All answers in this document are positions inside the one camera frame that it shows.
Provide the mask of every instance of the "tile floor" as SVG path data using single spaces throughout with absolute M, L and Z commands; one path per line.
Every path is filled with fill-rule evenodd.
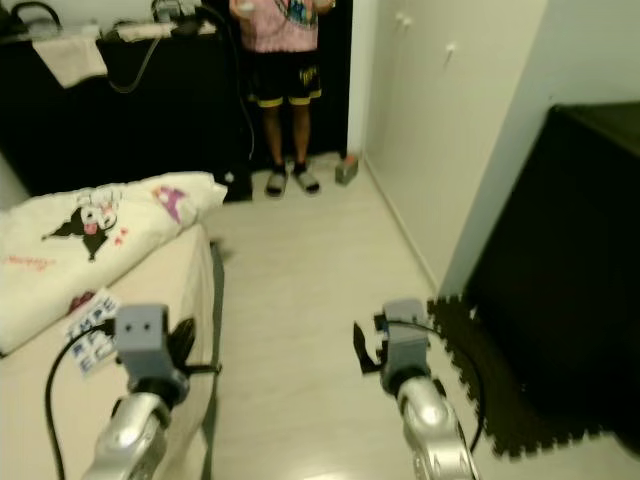
M 215 480 L 414 478 L 396 405 L 361 376 L 351 334 L 358 321 L 375 340 L 385 301 L 431 292 L 366 169 L 340 187 L 336 161 L 316 161 L 318 197 L 291 182 L 266 199 L 259 173 L 255 202 L 207 222 L 226 256 Z M 429 362 L 472 435 L 472 405 L 437 341 Z M 640 478 L 640 461 L 608 437 L 520 461 L 494 458 L 483 439 L 476 461 L 491 480 Z

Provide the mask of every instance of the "black cable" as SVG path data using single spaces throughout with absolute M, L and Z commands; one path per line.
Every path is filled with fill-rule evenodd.
M 448 342 L 451 346 L 453 346 L 456 350 L 458 350 L 458 352 L 461 353 L 462 356 L 465 357 L 469 362 L 469 364 L 471 365 L 473 374 L 475 375 L 476 380 L 478 382 L 478 426 L 476 427 L 476 432 L 473 435 L 473 439 L 471 440 L 471 446 L 469 447 L 469 450 L 471 451 L 471 453 L 473 453 L 473 451 L 478 446 L 480 435 L 482 435 L 482 429 L 484 427 L 484 421 L 486 416 L 486 411 L 485 411 L 486 398 L 485 398 L 485 392 L 484 392 L 484 382 L 482 380 L 482 375 L 480 374 L 480 369 L 478 368 L 478 364 L 471 357 L 471 355 L 467 353 L 467 351 L 464 348 L 462 348 L 457 343 L 451 341 L 451 339 L 445 338 L 444 335 L 442 335 L 440 332 L 438 332 L 434 328 L 427 327 L 426 325 L 421 325 L 419 323 L 403 322 L 401 320 L 388 320 L 387 323 L 389 325 L 401 325 L 403 327 L 415 328 L 417 330 L 424 330 L 424 331 L 433 333 L 438 338 Z
M 62 28 L 62 24 L 60 23 L 60 17 L 58 17 L 58 14 L 56 13 L 56 11 L 51 8 L 49 5 L 47 5 L 46 3 L 43 2 L 20 2 L 20 3 L 16 3 L 13 8 L 11 9 L 11 23 L 13 25 L 19 25 L 22 24 L 22 20 L 20 19 L 20 11 L 24 10 L 26 8 L 32 8 L 32 7 L 37 7 L 37 8 L 42 8 L 44 10 L 47 11 L 47 13 L 51 16 L 51 19 L 53 20 L 53 23 L 56 24 L 56 27 L 58 27 L 58 29 Z
M 109 80 L 109 85 L 111 86 L 111 88 L 113 88 L 115 92 L 121 93 L 121 94 L 129 94 L 129 93 L 133 93 L 138 88 L 138 86 L 140 85 L 140 82 L 142 81 L 144 72 L 147 70 L 147 67 L 149 66 L 149 61 L 153 56 L 153 52 L 155 52 L 156 48 L 160 44 L 160 40 L 162 40 L 162 37 L 157 37 L 153 40 L 153 42 L 151 42 L 151 45 L 149 46 L 149 49 L 147 50 L 147 53 L 145 54 L 144 59 L 142 60 L 142 64 L 138 69 L 136 78 L 133 80 L 132 83 L 126 86 L 121 86 L 121 85 L 117 85 L 113 80 Z
M 236 90 L 238 94 L 238 101 L 240 102 L 242 115 L 244 116 L 244 119 L 247 122 L 247 126 L 249 127 L 249 134 L 251 135 L 251 151 L 249 152 L 249 161 L 251 161 L 253 159 L 253 154 L 255 153 L 256 148 L 256 135 L 253 130 L 251 116 L 249 115 L 247 107 L 244 103 L 244 97 L 242 95 L 242 86 L 240 85 L 240 55 L 238 54 L 238 47 L 236 46 L 236 41 L 233 35 L 233 31 L 231 30 L 231 25 L 229 25 L 229 22 L 227 22 L 227 20 L 220 12 L 209 5 L 205 5 L 203 3 L 202 5 L 196 7 L 196 15 L 198 11 L 204 12 L 205 14 L 208 13 L 209 15 L 213 16 L 218 21 L 218 23 L 224 27 L 223 30 L 225 31 L 227 40 L 231 45 L 231 54 L 233 56 L 234 67 L 236 70 Z
M 78 340 L 93 332 L 103 332 L 107 335 L 112 335 L 113 322 L 114 321 L 112 319 L 105 320 L 104 323 L 91 327 L 89 330 L 82 332 L 80 335 L 69 341 L 69 343 L 67 343 L 64 348 L 60 350 L 60 353 L 58 353 L 58 356 L 53 361 L 53 365 L 51 365 L 51 370 L 49 371 L 49 376 L 47 377 L 47 386 L 44 390 L 44 410 L 47 417 L 47 432 L 49 433 L 49 441 L 51 442 L 53 459 L 56 464 L 56 471 L 58 472 L 59 480 L 64 480 L 65 474 L 64 463 L 62 461 L 62 452 L 60 451 L 60 444 L 58 443 L 58 436 L 56 435 L 56 427 L 53 423 L 53 411 L 51 408 L 51 390 L 53 388 L 53 379 L 65 354 L 71 349 L 71 347 L 75 345 Z

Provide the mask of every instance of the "slipper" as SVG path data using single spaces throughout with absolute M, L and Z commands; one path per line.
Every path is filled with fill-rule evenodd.
M 282 172 L 272 172 L 267 180 L 267 187 L 265 193 L 269 197 L 281 197 L 284 194 L 284 189 L 287 186 L 287 174 Z
M 300 173 L 294 172 L 294 176 L 296 177 L 298 184 L 300 184 L 300 187 L 302 187 L 302 190 L 307 194 L 315 195 L 320 191 L 320 184 L 318 183 L 318 180 L 316 180 L 316 177 L 311 175 L 309 170 L 305 170 Z

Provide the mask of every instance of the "cartoon character print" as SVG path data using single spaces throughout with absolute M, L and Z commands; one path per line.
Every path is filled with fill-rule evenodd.
M 313 0 L 275 0 L 280 11 L 286 14 L 287 18 L 305 27 L 316 24 L 318 15 L 313 8 Z
M 118 221 L 118 200 L 121 198 L 113 190 L 93 190 L 78 198 L 78 207 L 69 220 L 54 232 L 44 235 L 45 241 L 51 237 L 82 237 L 82 243 L 89 252 L 89 261 L 96 259 L 96 253 L 109 239 L 107 233 Z
M 181 223 L 180 212 L 178 211 L 178 202 L 187 195 L 177 188 L 162 185 L 153 191 L 153 196 L 158 199 L 162 206 L 167 210 L 171 218 L 177 223 Z

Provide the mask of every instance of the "sticker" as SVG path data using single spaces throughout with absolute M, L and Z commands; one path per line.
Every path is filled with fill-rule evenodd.
M 187 196 L 182 190 L 178 190 L 177 188 L 168 187 L 166 185 L 162 185 L 161 187 L 153 190 L 153 196 L 158 199 L 158 201 L 165 208 L 167 213 L 171 215 L 176 223 L 181 223 L 180 219 L 180 211 L 178 210 L 178 202 Z
M 41 237 L 81 238 L 89 254 L 89 262 L 95 262 L 98 250 L 109 239 L 109 232 L 118 221 L 118 205 L 122 193 L 110 188 L 94 189 L 82 193 L 73 212 L 56 230 Z
M 65 344 L 105 319 L 115 318 L 119 308 L 120 300 L 106 288 L 100 289 L 67 317 L 69 322 L 63 332 Z M 70 354 L 82 374 L 88 375 L 114 351 L 111 338 L 102 332 L 93 332 L 78 340 Z

